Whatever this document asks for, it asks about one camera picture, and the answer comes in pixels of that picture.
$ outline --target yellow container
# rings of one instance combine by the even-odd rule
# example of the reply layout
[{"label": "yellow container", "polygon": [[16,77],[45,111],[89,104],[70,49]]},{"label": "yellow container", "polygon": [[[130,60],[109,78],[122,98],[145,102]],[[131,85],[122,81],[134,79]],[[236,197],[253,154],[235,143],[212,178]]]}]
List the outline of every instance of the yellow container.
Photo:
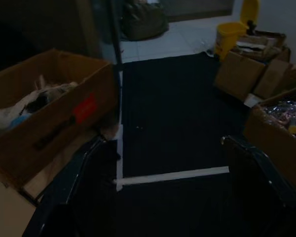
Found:
[{"label": "yellow container", "polygon": [[217,26],[215,54],[222,61],[228,52],[236,45],[239,36],[246,34],[248,21],[257,22],[259,14],[259,0],[244,0],[242,4],[240,22],[224,23]]}]

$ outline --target floor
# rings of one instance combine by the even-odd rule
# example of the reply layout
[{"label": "floor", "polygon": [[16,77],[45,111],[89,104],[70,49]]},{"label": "floor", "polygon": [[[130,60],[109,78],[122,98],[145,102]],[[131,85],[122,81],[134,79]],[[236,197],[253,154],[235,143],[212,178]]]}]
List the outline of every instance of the floor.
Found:
[{"label": "floor", "polygon": [[214,46],[218,24],[232,16],[169,23],[169,30],[154,39],[121,42],[123,63],[195,54]]}]

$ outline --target dark carpet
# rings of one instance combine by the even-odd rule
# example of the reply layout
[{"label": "dark carpet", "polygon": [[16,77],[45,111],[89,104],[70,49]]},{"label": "dark carpet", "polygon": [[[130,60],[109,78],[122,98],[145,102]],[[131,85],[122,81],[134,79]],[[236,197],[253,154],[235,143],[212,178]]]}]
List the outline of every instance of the dark carpet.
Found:
[{"label": "dark carpet", "polygon": [[231,195],[229,174],[124,186],[119,237],[250,237]]},{"label": "dark carpet", "polygon": [[124,177],[225,166],[220,138],[240,134],[247,108],[213,87],[205,53],[123,65]]}]

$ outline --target white tape line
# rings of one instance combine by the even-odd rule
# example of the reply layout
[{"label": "white tape line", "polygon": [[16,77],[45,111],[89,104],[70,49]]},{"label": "white tape line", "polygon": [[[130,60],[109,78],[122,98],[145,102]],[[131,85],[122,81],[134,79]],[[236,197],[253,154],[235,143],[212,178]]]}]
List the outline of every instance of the white tape line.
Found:
[{"label": "white tape line", "polygon": [[117,179],[116,185],[145,184],[224,173],[229,173],[228,166]]}]

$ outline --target open cardboard box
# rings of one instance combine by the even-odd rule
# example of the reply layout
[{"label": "open cardboard box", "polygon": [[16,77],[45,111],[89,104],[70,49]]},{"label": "open cardboard box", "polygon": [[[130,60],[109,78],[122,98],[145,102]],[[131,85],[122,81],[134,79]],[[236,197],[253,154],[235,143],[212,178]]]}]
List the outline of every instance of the open cardboard box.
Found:
[{"label": "open cardboard box", "polygon": [[296,100],[296,89],[267,99],[251,110],[244,135],[250,143],[265,152],[278,170],[296,187],[296,137],[286,129],[270,123],[264,106],[278,101]]},{"label": "open cardboard box", "polygon": [[47,83],[75,81],[78,86],[0,135],[0,181],[15,189],[118,103],[109,62],[54,49],[0,72],[0,109],[35,90],[40,75]]},{"label": "open cardboard box", "polygon": [[[270,63],[274,60],[289,63],[290,55],[290,50],[285,48]],[[244,102],[267,68],[268,64],[229,52],[218,71],[214,86]]]}]

